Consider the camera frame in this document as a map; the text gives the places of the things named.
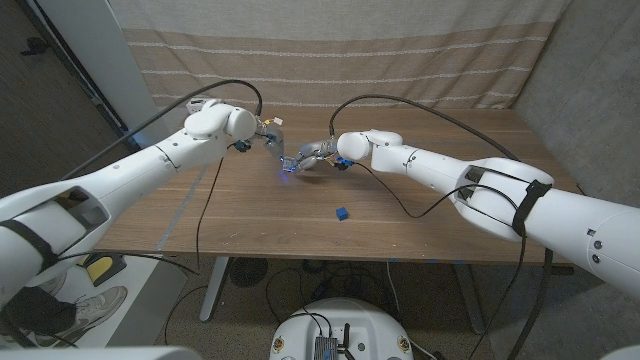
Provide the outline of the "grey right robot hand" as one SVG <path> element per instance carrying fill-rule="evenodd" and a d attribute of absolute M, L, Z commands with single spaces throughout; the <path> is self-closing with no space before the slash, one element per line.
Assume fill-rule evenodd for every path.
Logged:
<path fill-rule="evenodd" d="M 302 172 L 314 167 L 320 160 L 325 160 L 337 152 L 337 140 L 331 138 L 303 145 L 294 159 L 295 170 L 292 173 Z"/>

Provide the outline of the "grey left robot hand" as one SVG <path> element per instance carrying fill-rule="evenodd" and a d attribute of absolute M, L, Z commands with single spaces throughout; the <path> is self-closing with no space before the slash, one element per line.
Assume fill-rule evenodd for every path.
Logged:
<path fill-rule="evenodd" d="M 265 141 L 264 147 L 282 163 L 282 169 L 285 172 L 295 170 L 294 159 L 284 155 L 284 133 L 278 126 L 260 124 L 256 135 Z"/>

